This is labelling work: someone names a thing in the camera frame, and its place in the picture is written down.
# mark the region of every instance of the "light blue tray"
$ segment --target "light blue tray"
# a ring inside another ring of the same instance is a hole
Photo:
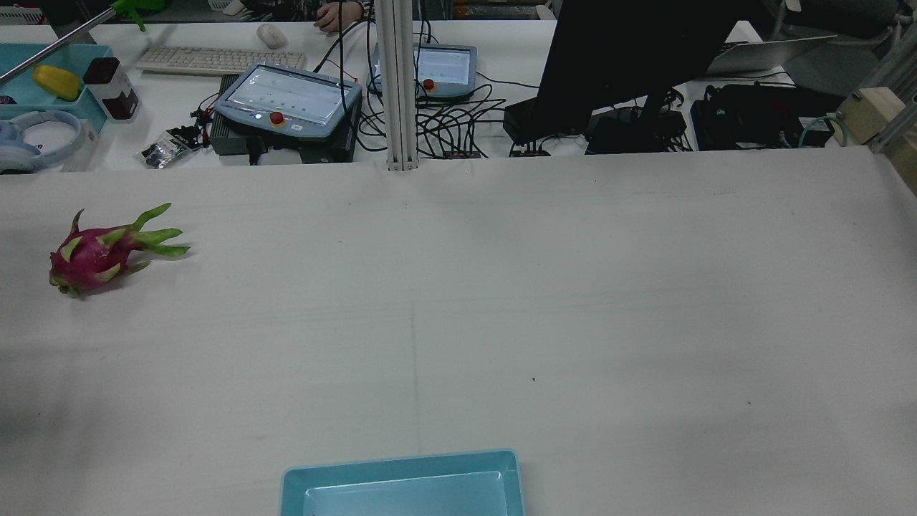
[[[30,43],[0,43],[0,73],[8,72],[21,62],[32,57],[46,45]],[[83,74],[89,69],[89,63],[97,57],[109,57],[112,50],[107,45],[64,45],[39,64],[49,64],[74,73],[83,80]],[[105,124],[105,112],[95,102],[89,88],[83,86],[80,96],[72,102],[58,98],[32,82],[31,70],[26,70],[9,83],[0,85],[0,95],[10,95],[16,104],[0,105],[0,120],[10,119],[29,111],[46,111],[57,109],[84,118],[93,124],[96,132]]]
[[[280,516],[525,516],[515,453],[405,457],[283,474]]]

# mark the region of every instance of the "white keyboard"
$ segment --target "white keyboard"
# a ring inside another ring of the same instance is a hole
[[[302,69],[305,54],[207,47],[152,47],[135,64],[138,70],[180,75],[226,75],[245,72],[253,62],[285,64]]]

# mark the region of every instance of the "dragon fruit scale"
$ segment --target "dragon fruit scale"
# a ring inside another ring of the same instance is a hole
[[[127,257],[132,251],[153,252],[162,256],[185,254],[189,249],[186,246],[162,244],[182,234],[181,230],[140,231],[144,224],[162,215],[169,206],[171,203],[145,211],[133,224],[82,231],[79,223],[83,211],[76,212],[70,234],[61,247],[51,253],[50,283],[63,294],[78,297],[120,275],[135,273],[149,265],[149,262],[128,265]]]

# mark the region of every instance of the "yellow fruit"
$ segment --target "yellow fruit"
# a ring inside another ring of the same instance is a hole
[[[40,64],[32,71],[32,81],[46,92],[73,101],[80,96],[80,78],[57,66]]]

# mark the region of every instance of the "headphones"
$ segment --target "headphones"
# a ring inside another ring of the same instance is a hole
[[[26,129],[45,122],[63,122],[73,128],[73,139],[51,152],[22,141]],[[0,120],[0,174],[6,171],[35,172],[69,158],[86,141],[83,123],[64,111],[31,111],[10,120]]]

